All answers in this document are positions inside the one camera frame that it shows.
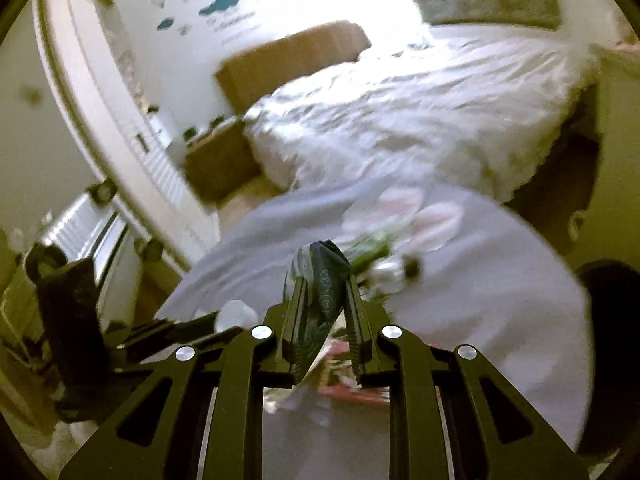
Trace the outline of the brown bedside cabinet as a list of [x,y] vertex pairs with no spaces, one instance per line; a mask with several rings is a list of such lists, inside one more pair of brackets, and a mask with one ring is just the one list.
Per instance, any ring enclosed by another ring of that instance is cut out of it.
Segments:
[[231,117],[188,144],[183,171],[203,202],[219,202],[260,175],[244,127]]

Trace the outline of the black round trash bin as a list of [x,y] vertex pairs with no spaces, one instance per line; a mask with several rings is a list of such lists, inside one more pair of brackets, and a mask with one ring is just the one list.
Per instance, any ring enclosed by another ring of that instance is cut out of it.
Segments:
[[579,270],[589,295],[593,384],[582,455],[608,454],[639,426],[639,272],[615,260]]

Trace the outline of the white dresser cabinet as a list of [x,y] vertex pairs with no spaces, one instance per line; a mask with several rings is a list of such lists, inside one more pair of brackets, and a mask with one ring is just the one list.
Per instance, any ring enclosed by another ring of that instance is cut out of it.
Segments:
[[600,157],[586,218],[566,256],[575,270],[598,260],[639,267],[639,55],[600,48]]

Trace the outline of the green snack wrapper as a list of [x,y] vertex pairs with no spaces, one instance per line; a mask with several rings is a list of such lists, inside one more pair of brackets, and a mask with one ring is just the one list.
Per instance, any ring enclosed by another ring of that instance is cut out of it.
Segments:
[[390,230],[378,230],[358,238],[352,246],[345,250],[352,272],[361,273],[378,259],[390,256],[395,250],[405,245],[405,234]]

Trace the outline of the dark wrapper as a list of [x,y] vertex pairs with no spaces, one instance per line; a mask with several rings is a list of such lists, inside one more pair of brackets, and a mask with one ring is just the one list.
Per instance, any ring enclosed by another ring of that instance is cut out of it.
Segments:
[[299,384],[311,368],[343,309],[342,289],[352,268],[332,240],[305,245],[285,274],[283,300],[296,307],[292,374]]

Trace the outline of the white rumpled bed duvet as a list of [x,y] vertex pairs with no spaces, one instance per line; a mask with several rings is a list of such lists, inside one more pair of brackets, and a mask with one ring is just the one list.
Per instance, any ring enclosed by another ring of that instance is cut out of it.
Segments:
[[260,98],[244,134],[282,190],[440,179],[505,203],[598,77],[590,47],[550,35],[370,48]]

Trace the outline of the floral purple table cloth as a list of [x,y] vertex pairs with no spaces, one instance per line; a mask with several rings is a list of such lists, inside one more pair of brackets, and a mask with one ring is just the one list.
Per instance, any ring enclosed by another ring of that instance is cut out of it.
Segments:
[[[296,191],[253,210],[186,274],[158,311],[189,321],[240,300],[258,314],[282,297],[296,250],[338,240],[345,211],[371,203],[390,181]],[[390,300],[394,320],[428,344],[472,344],[570,446],[591,390],[587,297],[563,260],[515,214],[465,188],[422,186],[426,204],[463,209],[459,233],[423,256],[420,280]],[[268,479],[384,479],[388,414],[373,405],[324,404],[304,389],[264,419]]]

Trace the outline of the red brown snack packet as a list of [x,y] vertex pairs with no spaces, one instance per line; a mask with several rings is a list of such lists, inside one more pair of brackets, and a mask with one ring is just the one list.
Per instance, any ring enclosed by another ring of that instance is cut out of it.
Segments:
[[320,361],[317,384],[320,396],[340,402],[383,406],[390,403],[390,388],[362,388],[352,370],[348,342],[331,339],[326,354]]

